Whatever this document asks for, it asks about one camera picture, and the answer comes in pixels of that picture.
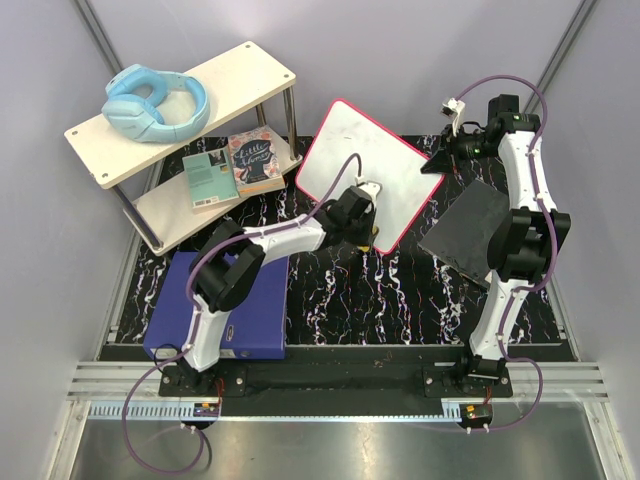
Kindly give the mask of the yellow whiteboard eraser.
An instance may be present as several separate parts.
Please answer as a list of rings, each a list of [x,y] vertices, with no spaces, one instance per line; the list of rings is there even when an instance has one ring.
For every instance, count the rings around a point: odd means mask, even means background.
[[[367,241],[365,243],[363,243],[362,245],[358,246],[358,249],[361,250],[364,253],[368,253],[372,250],[375,240],[377,238],[379,234],[379,228],[374,225],[371,229],[371,232],[369,233],[368,237],[367,237]]]

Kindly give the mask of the pink framed whiteboard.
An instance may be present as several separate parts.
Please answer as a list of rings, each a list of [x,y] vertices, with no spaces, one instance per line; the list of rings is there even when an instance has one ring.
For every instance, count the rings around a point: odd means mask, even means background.
[[[373,248],[391,253],[444,180],[423,174],[427,157],[391,130],[343,100],[335,100],[298,170],[296,186],[315,201],[332,184],[338,198],[357,180],[377,183]]]

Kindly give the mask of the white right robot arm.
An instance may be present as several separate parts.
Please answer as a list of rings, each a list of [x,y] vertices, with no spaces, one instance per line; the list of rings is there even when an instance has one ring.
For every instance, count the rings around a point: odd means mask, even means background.
[[[509,333],[526,296],[549,282],[571,227],[569,214],[558,211],[548,190],[541,160],[543,119],[522,113],[518,96],[501,94],[489,102],[486,125],[468,133],[464,110],[457,98],[443,104],[451,123],[421,171],[454,173],[464,161],[497,157],[506,172],[510,209],[488,242],[492,278],[479,323],[451,367],[425,369],[429,397],[480,397],[508,383]]]

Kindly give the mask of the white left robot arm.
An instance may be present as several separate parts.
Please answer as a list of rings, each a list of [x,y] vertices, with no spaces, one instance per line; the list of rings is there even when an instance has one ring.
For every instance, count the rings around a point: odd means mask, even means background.
[[[249,296],[261,268],[342,242],[372,247],[379,232],[375,216],[381,191],[379,183],[360,182],[292,220],[263,228],[229,221],[214,232],[190,266],[186,295],[192,315],[187,338],[172,358],[190,393],[203,396],[214,388],[212,367],[220,359],[227,320]]]

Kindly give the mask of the black notebook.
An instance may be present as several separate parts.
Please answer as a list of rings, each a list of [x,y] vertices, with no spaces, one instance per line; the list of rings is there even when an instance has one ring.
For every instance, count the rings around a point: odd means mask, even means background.
[[[506,194],[474,180],[421,239],[419,247],[488,289],[492,277],[487,262],[489,241],[508,211]]]

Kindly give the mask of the Little Women book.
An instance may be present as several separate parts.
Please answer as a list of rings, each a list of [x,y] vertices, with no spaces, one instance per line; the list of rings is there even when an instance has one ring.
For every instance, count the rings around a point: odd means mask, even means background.
[[[228,148],[236,188],[241,198],[285,188],[274,135],[268,126],[229,136]]]

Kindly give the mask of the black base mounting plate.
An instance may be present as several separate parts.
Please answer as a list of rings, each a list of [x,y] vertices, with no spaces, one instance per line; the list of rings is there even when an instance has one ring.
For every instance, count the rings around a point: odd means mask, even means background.
[[[283,400],[287,404],[397,405],[411,410],[420,399],[463,401],[510,398],[509,381],[484,396],[435,396],[425,393],[423,373],[428,367],[451,367],[461,346],[324,346],[287,348],[282,360],[223,359],[204,372],[197,389],[190,388],[177,367],[162,373],[159,394],[205,400],[216,394],[222,401],[238,399],[247,405]]]

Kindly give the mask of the teal paperback book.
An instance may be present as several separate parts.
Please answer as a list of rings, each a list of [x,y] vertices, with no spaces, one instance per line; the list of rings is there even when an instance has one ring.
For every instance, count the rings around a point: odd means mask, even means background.
[[[195,212],[239,198],[227,147],[186,156],[182,164]]]

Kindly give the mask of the light blue headphones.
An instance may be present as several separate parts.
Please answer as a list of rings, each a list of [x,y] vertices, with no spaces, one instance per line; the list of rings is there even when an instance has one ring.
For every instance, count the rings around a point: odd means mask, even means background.
[[[173,91],[188,93],[195,103],[192,116],[180,124],[168,124],[159,111]],[[210,101],[203,84],[184,73],[158,71],[133,64],[105,86],[101,112],[120,135],[138,143],[175,144],[200,133],[210,117]]]

